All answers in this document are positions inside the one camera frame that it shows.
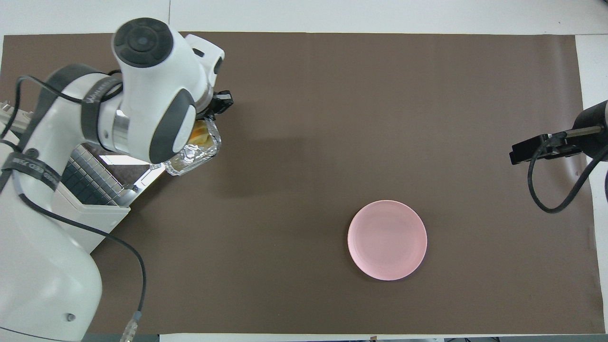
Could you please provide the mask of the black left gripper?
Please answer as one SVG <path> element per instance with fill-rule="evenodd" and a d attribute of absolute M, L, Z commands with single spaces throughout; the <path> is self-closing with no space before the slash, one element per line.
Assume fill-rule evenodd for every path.
<path fill-rule="evenodd" d="M 230 90 L 215 92 L 210 103 L 204 109 L 204 119 L 215 121 L 217 115 L 223 114 L 234 104 Z"/>

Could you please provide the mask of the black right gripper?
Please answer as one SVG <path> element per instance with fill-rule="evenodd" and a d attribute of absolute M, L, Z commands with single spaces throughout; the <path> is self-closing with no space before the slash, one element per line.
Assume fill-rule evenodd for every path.
<path fill-rule="evenodd" d="M 523 142 L 516 143 L 511 146 L 509 158 L 511 165 L 530 162 L 532 156 L 542 147 L 547 141 L 545 158 L 547 160 L 557 158 L 568 158 L 582 153 L 582 149 L 574 143 L 568 142 L 568 133 L 566 131 L 555 134 L 540 134 L 538 136 L 526 139 Z"/>

